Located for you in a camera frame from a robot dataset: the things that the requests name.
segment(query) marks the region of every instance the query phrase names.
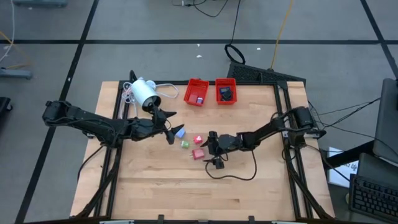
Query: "red plastic container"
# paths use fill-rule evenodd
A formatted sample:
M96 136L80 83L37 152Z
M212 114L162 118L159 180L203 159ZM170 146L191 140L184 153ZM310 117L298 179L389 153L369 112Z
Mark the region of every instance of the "red plastic container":
M230 87L232 94L232 100L222 101L220 88ZM217 78L216 79L216 101L219 105L232 105L237 101L236 97L236 81L234 78Z
M185 92L184 101L190 105L202 106L205 103L209 82L191 78L188 82L187 91ZM197 103L197 98L202 98L202 103Z

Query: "yellow cable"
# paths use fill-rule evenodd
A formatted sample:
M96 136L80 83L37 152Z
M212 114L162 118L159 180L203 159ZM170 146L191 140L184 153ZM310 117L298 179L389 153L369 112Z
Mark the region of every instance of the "yellow cable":
M283 31L283 29L284 29L284 27L285 27L286 20L287 20L289 14L290 14L290 11L292 10L292 6L293 6L293 0L290 0L289 9L288 9L287 12L286 12L286 16L285 16L285 19L284 19L284 21L283 21L283 23L282 23L282 27L280 27L280 31L279 31L279 34L278 34L278 38L276 39L276 44L275 44L275 49L274 49L274 56L272 57L272 62L271 62L271 69L272 69L273 66L274 66L274 62L275 62L275 58L276 58L276 53L277 53L277 51L278 51L278 43L279 43L280 36L282 35L282 31Z
M11 40L10 40L3 32L0 31L0 35L2 35L11 45L13 45L13 46L15 47L15 49L16 49L20 54L22 54L22 55L26 58L26 60L27 60L27 63L26 63L26 64L12 65L12 66L10 66L10 67L7 67L7 69L23 68L23 67L26 67L26 66L29 66L29 65L32 64L32 63L31 63L31 60L30 60L30 58L29 58L29 56L28 56L23 50L21 50L17 45L13 44L13 43L11 42Z

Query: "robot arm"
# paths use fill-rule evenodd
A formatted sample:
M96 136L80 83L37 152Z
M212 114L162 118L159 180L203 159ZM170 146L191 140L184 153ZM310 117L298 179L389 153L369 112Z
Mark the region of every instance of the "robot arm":
M173 144L175 133L183 127L182 124L168 130L165 126L167 118L177 113L162 111L154 105L149 112L152 119L109 119L72 106L66 101L48 101L46 106L42 118L47 126L69 126L82 130L96 136L101 144L109 147L116 147L123 139L141 141L161 133L165 133L167 142Z
M297 128L286 127L285 122L288 119L293 119ZM223 154L237 150L252 151L260 145L261 141L284 131L288 133L289 141L292 146L304 145L304 134L307 132L314 133L315 126L310 110L301 106L293 108L281 116L272 118L268 124L255 131L237 133L236 136L222 134L219 137L216 132L210 131L208 140L202 147L208 146L209 154L214 156L210 161L217 169L222 169L224 168L224 164L220 156Z

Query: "black keyboard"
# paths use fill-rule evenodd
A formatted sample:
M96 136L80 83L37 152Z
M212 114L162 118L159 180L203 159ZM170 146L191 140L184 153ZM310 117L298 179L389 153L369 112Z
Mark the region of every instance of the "black keyboard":
M398 222L398 187L351 175L349 209L387 222Z
M304 78L285 75L272 70L264 70L261 68L233 62L231 62L231 65L229 65L227 78L234 78L237 81L298 81L304 82L304 85L306 81Z

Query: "wooden table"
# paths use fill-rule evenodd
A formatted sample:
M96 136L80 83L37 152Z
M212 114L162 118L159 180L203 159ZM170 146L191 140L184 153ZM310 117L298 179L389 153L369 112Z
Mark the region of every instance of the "wooden table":
M288 85L292 107L307 106L303 83ZM117 87L118 82L103 82L97 114L112 117ZM238 86L238 102L234 105L217 105L215 86L209 86L202 107L183 102L186 86L178 89L177 99L162 96L160 107L177 112L169 120L173 126L185 124L184 139L188 140L197 134L206 139L209 131L231 135L254 131L268 123L277 111L272 86ZM159 91L174 93L171 87ZM282 91L280 97L285 107ZM129 111L129 117L133 117L134 110ZM149 114L139 109L138 117L149 118ZM314 139L307 139L307 144L318 147ZM85 158L98 146L97 140L88 140ZM196 148L192 144L189 149L182 149L179 139L169 146L164 134L140 142L124 141L112 218L155 220L164 214L167 220L248 220L249 215L256 220L295 220L280 134L266 139L254 151L258 172L252 181L211 179L205 172L205 163L190 157L191 150ZM325 211L334 216L320 153L309 147L301 152L309 190ZM104 155L105 150L82 170L71 215L80 212L97 190ZM229 155L225 169L209 168L215 176L232 174L247 178L254 172L251 153L241 151ZM301 216L305 217L302 194L297 190ZM106 192L102 213L107 197Z

